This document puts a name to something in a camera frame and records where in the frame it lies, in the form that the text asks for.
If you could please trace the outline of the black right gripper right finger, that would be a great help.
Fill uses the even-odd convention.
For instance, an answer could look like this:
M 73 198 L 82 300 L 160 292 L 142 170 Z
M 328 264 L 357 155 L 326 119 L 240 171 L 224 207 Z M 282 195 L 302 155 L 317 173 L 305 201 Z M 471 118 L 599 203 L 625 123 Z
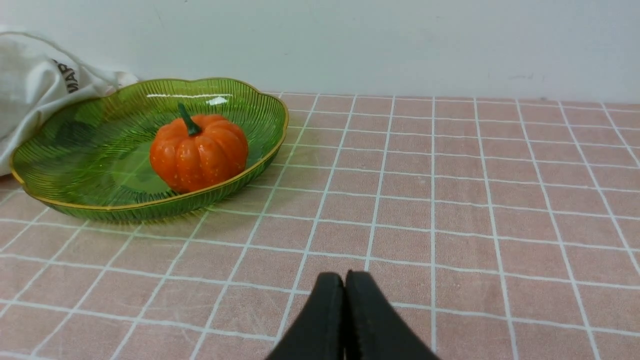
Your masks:
M 373 276 L 350 270 L 345 283 L 346 360 L 437 360 L 396 312 Z

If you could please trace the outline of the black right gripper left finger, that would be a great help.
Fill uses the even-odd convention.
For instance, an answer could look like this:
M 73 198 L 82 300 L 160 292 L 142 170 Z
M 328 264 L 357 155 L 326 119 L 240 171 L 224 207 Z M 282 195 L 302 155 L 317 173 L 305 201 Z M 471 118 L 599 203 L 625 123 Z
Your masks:
M 342 360 L 345 287 L 334 272 L 318 274 L 311 294 L 268 360 Z

